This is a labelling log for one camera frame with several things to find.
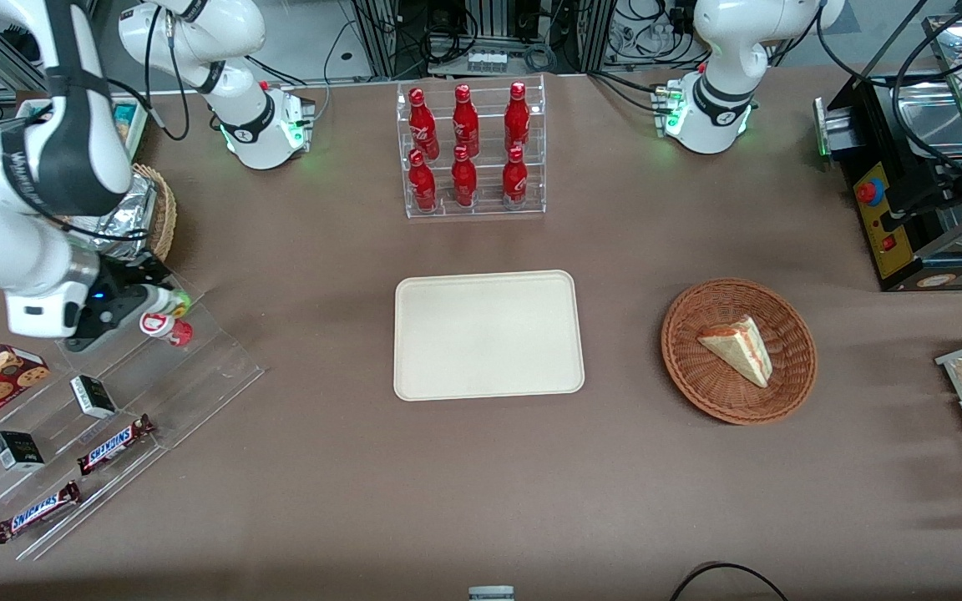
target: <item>table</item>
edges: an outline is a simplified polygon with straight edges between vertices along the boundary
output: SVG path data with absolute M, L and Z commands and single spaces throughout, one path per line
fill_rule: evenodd
M 962 347 L 962 292 L 878 293 L 814 151 L 812 99 L 843 80 L 775 69 L 743 138 L 697 156 L 549 77 L 549 213 L 483 224 L 404 217 L 394 85 L 336 88 L 313 151 L 270 172 L 192 98 L 190 137 L 146 148 L 180 202 L 169 262 L 270 371 L 47 557 L 0 553 L 0 598 L 665 598 L 714 559 L 791 598 L 962 598 L 962 416 L 932 361 Z M 400 280 L 548 269 L 576 280 L 580 392 L 394 396 Z M 715 422 L 661 366 L 665 308 L 721 276 L 812 327 L 818 384 L 785 422 Z M 1 296 L 0 341 L 37 345 Z

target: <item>acrylic bottle rack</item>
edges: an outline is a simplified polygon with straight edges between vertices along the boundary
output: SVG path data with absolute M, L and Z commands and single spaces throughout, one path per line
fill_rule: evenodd
M 529 176 L 526 179 L 526 200 L 522 209 L 504 208 L 504 165 L 507 164 L 507 149 L 504 147 L 504 111 L 510 100 L 511 83 L 523 81 L 526 84 L 526 103 L 529 106 L 529 142 L 524 150 L 523 161 Z M 454 200 L 454 187 L 451 181 L 451 166 L 454 163 L 455 134 L 451 125 L 451 115 L 455 110 L 455 85 L 468 83 L 473 106 L 478 110 L 481 129 L 481 152 L 473 157 L 478 171 L 478 198 L 473 208 L 466 209 Z M 425 103 L 433 111 L 436 119 L 436 138 L 440 144 L 440 155 L 430 161 L 436 178 L 435 212 L 423 213 L 413 202 L 411 181 L 408 171 L 408 153 L 413 148 L 411 137 L 411 104 L 406 95 L 411 88 L 421 88 L 425 92 Z M 545 186 L 545 164 L 547 161 L 544 119 L 546 114 L 544 79 L 530 77 L 494 77 L 462 79 L 457 81 L 432 80 L 419 83 L 398 85 L 397 89 L 397 130 L 400 140 L 400 167 L 403 172 L 403 197 L 409 218 L 439 220 L 442 217 L 515 217 L 544 213 L 547 208 L 547 187 Z
M 23 530 L 0 545 L 3 554 L 18 560 L 41 557 L 262 376 L 264 370 L 240 342 L 218 327 L 198 298 L 183 319 L 194 328 L 187 346 L 149 338 L 139 331 L 138 316 L 133 314 L 91 349 L 69 353 L 54 346 L 43 352 L 51 376 L 1 408 L 0 430 L 31 434 L 46 464 L 23 474 L 7 471 L 0 463 L 0 521 L 56 493 L 69 480 L 76 480 L 83 502 Z M 103 381 L 117 415 L 96 419 L 81 413 L 69 387 L 78 373 Z M 149 415 L 156 430 L 110 464 L 81 477 L 78 457 L 142 414 Z

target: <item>sandwich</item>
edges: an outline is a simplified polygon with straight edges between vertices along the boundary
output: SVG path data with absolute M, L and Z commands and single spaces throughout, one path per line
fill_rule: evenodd
M 750 316 L 736 323 L 707 327 L 700 331 L 697 340 L 752 384 L 767 388 L 774 366 L 759 335 L 759 327 Z

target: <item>brown woven basket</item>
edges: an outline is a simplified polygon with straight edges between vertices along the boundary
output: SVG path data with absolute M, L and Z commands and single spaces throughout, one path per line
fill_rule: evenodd
M 158 186 L 158 195 L 154 201 L 154 215 L 150 216 L 150 235 L 148 246 L 160 261 L 165 261 L 173 245 L 173 228 L 176 227 L 176 197 L 169 184 L 157 171 L 146 164 L 133 164 L 133 171 L 152 179 Z
M 703 328 L 752 316 L 774 373 L 767 388 L 745 379 L 697 341 Z M 778 422 L 812 392 L 818 373 L 812 332 L 789 303 L 744 279 L 715 279 L 680 293 L 660 335 L 667 371 L 688 400 L 725 422 Z

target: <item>aluminum foil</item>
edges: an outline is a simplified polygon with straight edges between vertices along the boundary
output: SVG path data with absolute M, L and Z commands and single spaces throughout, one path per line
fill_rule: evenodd
M 73 217 L 70 222 L 100 235 L 127 236 L 134 230 L 148 229 L 154 215 L 154 202 L 158 186 L 144 175 L 133 174 L 133 185 L 118 208 L 102 217 Z M 129 261 L 136 258 L 146 240 L 119 242 L 118 240 L 91 239 L 88 244 L 102 255 Z

